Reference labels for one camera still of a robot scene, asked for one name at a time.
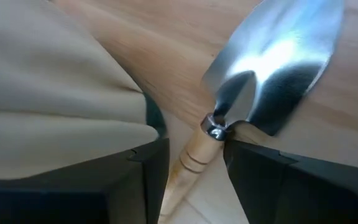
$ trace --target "beige fabric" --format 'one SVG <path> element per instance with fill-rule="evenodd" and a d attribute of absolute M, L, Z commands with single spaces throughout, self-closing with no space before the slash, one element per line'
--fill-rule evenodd
<path fill-rule="evenodd" d="M 80 26 L 46 0 L 0 0 L 0 178 L 153 141 L 145 98 Z"/>

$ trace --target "black plastic object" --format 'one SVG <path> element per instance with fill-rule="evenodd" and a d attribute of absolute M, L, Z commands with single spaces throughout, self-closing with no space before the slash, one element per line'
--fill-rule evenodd
<path fill-rule="evenodd" d="M 238 141 L 224 160 L 250 224 L 358 223 L 358 168 Z"/>
<path fill-rule="evenodd" d="M 0 180 L 0 223 L 155 224 L 168 139 L 32 177 Z"/>

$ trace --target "metal ferrule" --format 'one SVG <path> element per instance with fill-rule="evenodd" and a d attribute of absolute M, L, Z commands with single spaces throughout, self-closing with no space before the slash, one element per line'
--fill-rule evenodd
<path fill-rule="evenodd" d="M 229 130 L 215 122 L 215 119 L 213 117 L 213 114 L 207 114 L 201 122 L 201 129 L 212 138 L 218 140 L 218 141 L 224 141 L 226 140 Z"/>

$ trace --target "trowel blade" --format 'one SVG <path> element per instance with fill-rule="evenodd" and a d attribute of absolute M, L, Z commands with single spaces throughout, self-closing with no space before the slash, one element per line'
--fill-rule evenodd
<path fill-rule="evenodd" d="M 264 0 L 234 31 L 203 81 L 226 126 L 247 121 L 275 135 L 331 58 L 342 0 Z"/>

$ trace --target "trowel handle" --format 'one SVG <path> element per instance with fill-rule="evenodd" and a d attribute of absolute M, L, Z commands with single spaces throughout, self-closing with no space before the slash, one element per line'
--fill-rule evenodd
<path fill-rule="evenodd" d="M 211 137 L 204 128 L 195 130 L 171 169 L 159 222 L 164 222 L 171 215 L 223 146 L 223 139 Z"/>

